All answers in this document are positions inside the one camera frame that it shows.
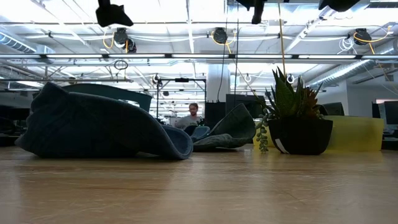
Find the black pot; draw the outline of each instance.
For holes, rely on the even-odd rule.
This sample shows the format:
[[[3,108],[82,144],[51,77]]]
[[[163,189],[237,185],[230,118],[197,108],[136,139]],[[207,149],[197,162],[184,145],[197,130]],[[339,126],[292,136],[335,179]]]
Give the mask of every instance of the black pot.
[[[268,125],[272,142],[281,153],[319,155],[328,147],[333,121],[274,119]]]

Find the folded cloth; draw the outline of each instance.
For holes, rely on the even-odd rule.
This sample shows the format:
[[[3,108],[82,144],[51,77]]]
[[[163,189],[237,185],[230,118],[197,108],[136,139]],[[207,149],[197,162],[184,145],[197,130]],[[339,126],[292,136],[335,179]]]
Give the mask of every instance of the folded cloth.
[[[256,134],[256,124],[244,104],[231,110],[206,135],[195,138],[193,150],[204,150],[215,147],[236,148],[252,141]]]
[[[198,139],[203,139],[208,135],[209,132],[210,128],[207,126],[196,127],[195,130],[193,130],[193,133],[191,134],[192,141],[196,142]]]
[[[131,157],[141,151],[181,160],[193,150],[189,135],[161,126],[139,107],[53,83],[43,87],[31,112],[16,145],[40,157]]]
[[[194,148],[196,151],[216,147],[233,149],[248,144],[251,140],[251,138],[232,138],[229,134],[219,134],[195,142]]]

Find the ceiling fixture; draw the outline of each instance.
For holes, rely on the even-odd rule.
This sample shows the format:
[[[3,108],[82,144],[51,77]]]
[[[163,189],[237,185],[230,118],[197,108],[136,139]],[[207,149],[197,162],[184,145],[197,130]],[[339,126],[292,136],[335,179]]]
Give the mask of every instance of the ceiling fixture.
[[[121,46],[123,50],[126,50],[126,53],[136,53],[137,47],[136,43],[129,38],[127,35],[126,28],[117,28],[116,32],[114,33],[114,41],[117,45]]]
[[[338,12],[345,12],[348,9],[351,9],[356,3],[360,0],[320,0],[319,1],[319,10],[324,7],[331,7],[332,9]]]
[[[365,28],[356,29],[354,37],[357,37],[357,38],[354,38],[354,43],[357,45],[366,45],[366,44],[368,44],[368,42],[365,42],[365,41],[372,40],[371,35],[368,34],[368,32],[366,31]]]
[[[216,28],[216,30],[214,31],[213,38],[214,38],[214,41],[219,44],[225,44],[226,40],[228,40],[228,36],[226,35],[224,28],[222,28],[222,27]]]
[[[132,26],[134,23],[124,13],[124,6],[111,4],[111,0],[98,0],[99,8],[95,11],[98,24],[106,27],[112,24],[120,24],[124,26]]]
[[[251,24],[259,24],[261,22],[262,12],[264,10],[264,2],[267,0],[236,0],[241,3],[242,6],[250,10],[250,7],[254,7],[254,15],[251,19]]]

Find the duct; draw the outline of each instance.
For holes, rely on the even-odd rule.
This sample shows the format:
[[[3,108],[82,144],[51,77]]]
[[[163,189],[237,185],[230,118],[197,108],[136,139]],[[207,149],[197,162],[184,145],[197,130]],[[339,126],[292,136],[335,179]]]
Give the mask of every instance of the duct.
[[[381,45],[376,48],[375,54],[398,54],[398,38]],[[349,65],[340,65],[317,78],[317,81],[310,82],[309,87],[316,88],[321,83],[323,86],[329,86],[347,78],[351,78],[359,73],[366,72],[366,70],[371,70],[377,65],[375,60],[358,60],[357,62],[351,63]]]
[[[55,51],[50,47],[41,44],[33,44],[23,40],[18,35],[0,29],[0,44],[4,44],[24,54],[54,54]],[[46,64],[52,63],[49,59],[36,59],[38,62]]]

